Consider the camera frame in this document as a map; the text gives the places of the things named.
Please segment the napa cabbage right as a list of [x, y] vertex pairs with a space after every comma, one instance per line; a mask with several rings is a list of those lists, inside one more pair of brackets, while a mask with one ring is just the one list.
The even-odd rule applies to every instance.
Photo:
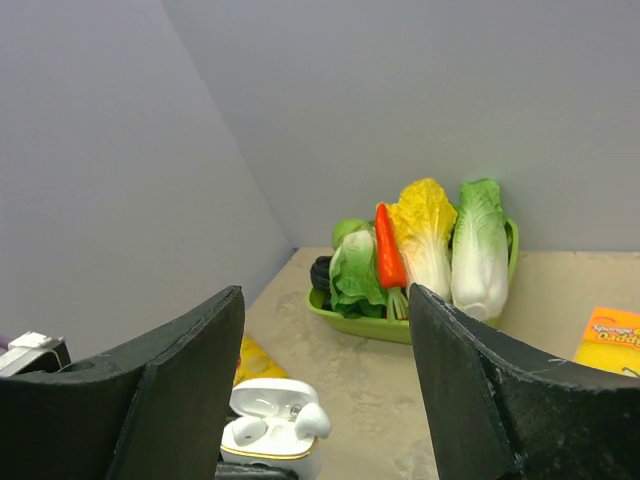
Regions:
[[505, 225], [497, 181], [480, 179], [460, 186], [452, 244], [452, 299], [456, 308], [481, 322], [497, 318], [508, 297]]

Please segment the yellow chips bag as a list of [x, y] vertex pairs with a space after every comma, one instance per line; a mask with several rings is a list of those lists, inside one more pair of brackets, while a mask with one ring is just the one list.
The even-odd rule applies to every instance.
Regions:
[[233, 386], [255, 378], [288, 377], [288, 373], [251, 336], [243, 335]]

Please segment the white earbud charging case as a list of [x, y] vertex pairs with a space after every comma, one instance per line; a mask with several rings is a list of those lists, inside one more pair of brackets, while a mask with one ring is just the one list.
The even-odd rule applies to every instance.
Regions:
[[290, 469], [300, 479], [315, 479], [321, 471], [320, 438], [298, 440], [294, 421], [307, 403], [320, 405], [319, 395], [309, 384], [290, 378], [255, 378], [233, 387], [230, 407], [238, 415], [260, 417], [268, 424], [265, 435], [246, 446], [238, 446], [230, 421], [220, 444], [222, 459], [238, 464], [262, 464]]

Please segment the round green vegetable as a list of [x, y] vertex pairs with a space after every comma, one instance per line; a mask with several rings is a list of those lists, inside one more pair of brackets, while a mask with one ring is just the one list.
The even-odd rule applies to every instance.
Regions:
[[339, 221], [332, 230], [331, 244], [333, 250], [337, 250], [344, 238], [351, 233], [372, 228], [370, 221], [361, 218], [345, 218]]

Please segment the yellow leaf cabbage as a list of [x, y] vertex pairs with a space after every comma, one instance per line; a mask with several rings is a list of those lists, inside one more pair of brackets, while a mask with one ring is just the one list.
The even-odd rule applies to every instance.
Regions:
[[449, 242], [457, 211], [433, 178], [417, 180], [388, 206], [408, 284], [422, 285], [446, 301], [451, 295]]

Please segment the green white bok choy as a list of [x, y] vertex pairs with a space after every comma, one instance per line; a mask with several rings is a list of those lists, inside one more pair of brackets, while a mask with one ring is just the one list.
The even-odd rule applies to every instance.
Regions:
[[378, 280], [371, 228], [347, 234], [329, 266], [331, 308], [344, 318], [382, 318], [388, 295]]

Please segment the orange juice box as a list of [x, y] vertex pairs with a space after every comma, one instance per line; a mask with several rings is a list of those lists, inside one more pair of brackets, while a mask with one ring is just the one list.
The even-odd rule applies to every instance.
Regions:
[[639, 334], [637, 313], [596, 307], [573, 361], [591, 368], [638, 378]]

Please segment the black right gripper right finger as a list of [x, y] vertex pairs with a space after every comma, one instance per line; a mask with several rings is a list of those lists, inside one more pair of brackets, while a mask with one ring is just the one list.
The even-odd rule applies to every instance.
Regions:
[[541, 351], [417, 284], [409, 326], [440, 478], [638, 478], [638, 380]]

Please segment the orange carrot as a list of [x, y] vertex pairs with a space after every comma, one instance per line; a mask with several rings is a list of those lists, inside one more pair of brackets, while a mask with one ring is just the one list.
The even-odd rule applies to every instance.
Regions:
[[408, 300], [403, 289], [407, 285], [404, 261], [396, 245], [392, 222], [387, 206], [380, 203], [376, 208], [374, 228], [377, 241], [378, 279], [381, 287], [387, 291], [387, 318], [406, 320]]

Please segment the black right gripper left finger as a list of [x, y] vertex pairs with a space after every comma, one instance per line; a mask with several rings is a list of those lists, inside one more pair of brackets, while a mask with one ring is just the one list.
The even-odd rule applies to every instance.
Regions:
[[182, 316], [48, 373], [1, 382], [5, 479], [210, 479], [244, 331], [230, 286]]

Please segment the black toy vegetable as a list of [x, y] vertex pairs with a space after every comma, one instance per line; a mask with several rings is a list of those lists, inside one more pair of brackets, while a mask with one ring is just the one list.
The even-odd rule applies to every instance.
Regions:
[[330, 290], [331, 256], [319, 256], [310, 268], [310, 280], [314, 288], [322, 291]]

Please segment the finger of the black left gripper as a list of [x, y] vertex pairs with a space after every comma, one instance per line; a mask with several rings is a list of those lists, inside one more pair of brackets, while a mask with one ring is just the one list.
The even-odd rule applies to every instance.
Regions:
[[219, 461], [215, 480], [295, 480], [295, 472], [290, 469], [262, 464], [238, 464]]

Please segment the white wireless earbud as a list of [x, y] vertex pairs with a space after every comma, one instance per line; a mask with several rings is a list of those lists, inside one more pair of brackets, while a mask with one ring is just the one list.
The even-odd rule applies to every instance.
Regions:
[[305, 404], [294, 421], [294, 432], [298, 440], [327, 439], [331, 431], [331, 421], [324, 409], [317, 403]]
[[243, 416], [234, 420], [230, 429], [234, 442], [243, 447], [261, 439], [268, 430], [268, 424], [260, 417]]

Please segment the green plastic tray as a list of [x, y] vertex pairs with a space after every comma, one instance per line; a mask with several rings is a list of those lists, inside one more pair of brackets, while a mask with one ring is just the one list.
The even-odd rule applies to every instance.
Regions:
[[[505, 231], [509, 243], [508, 275], [509, 280], [512, 280], [518, 261], [520, 235], [516, 222], [511, 218], [506, 220]], [[312, 286], [307, 295], [308, 309], [323, 318], [333, 329], [367, 339], [411, 344], [407, 320], [389, 321], [386, 318], [371, 317], [344, 318], [339, 313], [326, 310], [325, 306], [329, 305], [329, 292]]]

